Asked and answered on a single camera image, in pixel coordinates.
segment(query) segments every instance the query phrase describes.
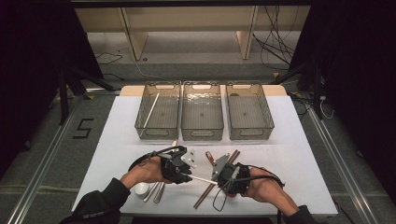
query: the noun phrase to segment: black glove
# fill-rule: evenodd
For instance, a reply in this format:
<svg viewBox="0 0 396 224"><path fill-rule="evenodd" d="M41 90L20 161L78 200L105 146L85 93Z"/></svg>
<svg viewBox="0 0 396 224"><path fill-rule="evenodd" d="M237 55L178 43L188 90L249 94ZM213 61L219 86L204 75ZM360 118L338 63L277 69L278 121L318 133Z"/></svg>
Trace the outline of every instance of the black glove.
<svg viewBox="0 0 396 224"><path fill-rule="evenodd" d="M229 183L231 176L233 175L233 171L236 169L236 166L239 166L239 173L235 177L235 179L241 178L249 178L250 177L250 169L248 166L243 165L241 163L237 163L236 165L232 165L231 163L226 163L224 168L222 169L219 177L218 177L218 185L220 188L224 190L228 190L228 193L236 194L236 193L245 193L250 185L250 180L244 181L234 181Z"/></svg>
<svg viewBox="0 0 396 224"><path fill-rule="evenodd" d="M187 149L180 151L170 151L164 154L168 154L172 157L171 160L161 157L161 173L163 174L163 178L168 179L176 184L187 183L192 181L192 178L187 176L191 174L190 166L184 161L181 160L181 156L183 156L187 152ZM136 161L132 163L129 167L128 171L132 170L137 164L140 164L142 161L148 159L150 156L156 156L156 152L146 154Z"/></svg>

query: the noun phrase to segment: wooden stick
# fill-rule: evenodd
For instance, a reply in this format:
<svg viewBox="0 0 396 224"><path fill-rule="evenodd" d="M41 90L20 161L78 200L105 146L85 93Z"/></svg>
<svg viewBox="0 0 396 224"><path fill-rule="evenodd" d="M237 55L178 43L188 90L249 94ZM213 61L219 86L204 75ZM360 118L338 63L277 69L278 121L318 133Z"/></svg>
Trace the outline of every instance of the wooden stick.
<svg viewBox="0 0 396 224"><path fill-rule="evenodd" d="M233 155L231 155L230 158L228 158L227 162L228 163L233 163L236 158L239 156L241 152L236 150ZM207 186L206 190L204 191L204 193L201 195L201 197L198 199L198 201L196 202L196 204L194 205L194 208L197 209L198 206L204 201L204 199L206 198L206 196L210 193L210 191L215 187L215 184L210 184L209 186Z"/></svg>

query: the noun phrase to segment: floor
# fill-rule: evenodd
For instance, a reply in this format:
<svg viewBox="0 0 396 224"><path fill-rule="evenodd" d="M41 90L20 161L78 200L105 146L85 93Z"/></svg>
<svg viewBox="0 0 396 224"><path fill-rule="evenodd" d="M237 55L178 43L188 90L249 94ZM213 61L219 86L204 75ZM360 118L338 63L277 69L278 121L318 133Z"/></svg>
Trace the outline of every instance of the floor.
<svg viewBox="0 0 396 224"><path fill-rule="evenodd" d="M299 32L280 35L289 47L295 48ZM256 36L264 40L268 33L258 32ZM252 42L249 59L242 60L233 32L150 33L142 58L136 63L132 60L124 34L88 34L88 38L105 74L105 81L116 87L141 84L154 78L248 78L268 83L274 80L275 74L285 74L284 69L288 67L279 58L262 52L256 41ZM290 61L288 55L283 57L279 53L278 56ZM298 76L286 81L283 84L285 89L301 97L309 97L309 92L297 92L297 80ZM67 129L59 125L60 103L55 98L31 139L30 150L21 152L1 179L0 223L7 223L16 211L14 208L21 204L26 211L21 215L22 223L54 223L70 215L70 207L117 95L116 92L96 91L98 87L88 81L84 81L84 85L91 89L91 100L79 99L70 93L73 117ZM332 114L331 105L323 104L323 113L330 119L317 120L306 101L299 98L293 102L329 192L340 208L338 216L326 218L326 221L341 224L396 223L395 204L364 158L357 153L358 149L337 118L336 111ZM90 137L74 138L81 135L78 127L84 119L84 124L92 128ZM62 137L59 142L52 141L58 136ZM41 169L44 159L49 165ZM40 180L35 182L39 175L42 175ZM26 190L34 183L36 194L26 196ZM29 203L21 201L26 197ZM131 220L129 216L122 216L120 223L131 223Z"/></svg>

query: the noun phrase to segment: gray floor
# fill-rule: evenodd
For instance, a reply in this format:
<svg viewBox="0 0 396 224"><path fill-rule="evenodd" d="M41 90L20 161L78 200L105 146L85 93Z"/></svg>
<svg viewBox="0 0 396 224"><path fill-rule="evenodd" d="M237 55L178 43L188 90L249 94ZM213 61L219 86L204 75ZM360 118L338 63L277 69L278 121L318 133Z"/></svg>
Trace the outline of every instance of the gray floor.
<svg viewBox="0 0 396 224"><path fill-rule="evenodd" d="M259 38L265 38L265 32L257 33ZM298 32L289 34L288 44L294 47L299 37ZM92 49L99 55L109 52L122 55L122 59L102 64L106 82L115 87L131 84L142 84L154 78L162 79L259 79L263 83L274 80L274 73L285 73L284 70L270 69L262 64L278 68L287 68L275 57L264 52L261 57L261 47L252 43L250 57L242 60L235 35L232 32L194 32L194 33L153 33L149 34L142 60L132 61L131 54L123 34L89 34ZM98 58L99 63L110 62L118 56L104 55ZM288 91L296 91L294 77L285 83ZM87 88L96 88L91 82L84 81ZM90 165L92 155L106 123L108 112L116 94L108 92L91 92L91 100L79 103L75 116L66 130L65 137L40 183L37 195L34 197L22 223L57 223L70 214L71 205L76 199L78 189ZM301 114L305 106L295 103L296 112ZM324 110L332 111L330 105L324 105ZM53 136L60 128L60 102L54 99L46 117L37 128L31 139L31 149L23 151L12 163L5 176L0 181L0 223L6 223L14 206L29 185L41 160L47 153ZM334 200L346 211L355 223L363 223L362 218L348 194L337 169L318 133L312 116L307 113L301 117L301 123L323 174L327 187ZM75 139L81 136L78 125L82 119L92 119L84 122L84 127L92 128L89 137ZM365 198L370 204L378 223L396 223L396 207L388 194L375 178L364 158L355 153L356 146L350 139L342 122L335 115L332 119L324 119L334 143L342 157L347 161L347 167L353 174ZM131 217L121 218L121 223L131 223ZM343 212L336 217L327 218L329 223L350 223Z"/></svg>

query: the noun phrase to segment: robotic glove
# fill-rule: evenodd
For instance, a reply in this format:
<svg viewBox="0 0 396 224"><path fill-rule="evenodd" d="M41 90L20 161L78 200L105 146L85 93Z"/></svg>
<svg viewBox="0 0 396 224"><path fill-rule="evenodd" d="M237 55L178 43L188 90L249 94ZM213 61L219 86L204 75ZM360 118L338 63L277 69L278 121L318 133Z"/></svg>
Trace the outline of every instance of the robotic glove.
<svg viewBox="0 0 396 224"><path fill-rule="evenodd" d="M178 151L170 151L171 149L178 148ZM161 173L165 179L168 179L176 184L187 183L192 181L192 178L187 176L191 174L190 166L185 163L181 157L186 154L187 149L182 146L169 147L159 152L151 152L146 154L132 163L128 171L132 170L136 165L144 164L144 160L153 156L161 158Z"/></svg>
<svg viewBox="0 0 396 224"><path fill-rule="evenodd" d="M239 172L236 176L233 173L239 167ZM218 186L228 193L245 193L250 185L250 169L248 166L241 163L233 165L226 163L218 177Z"/></svg>

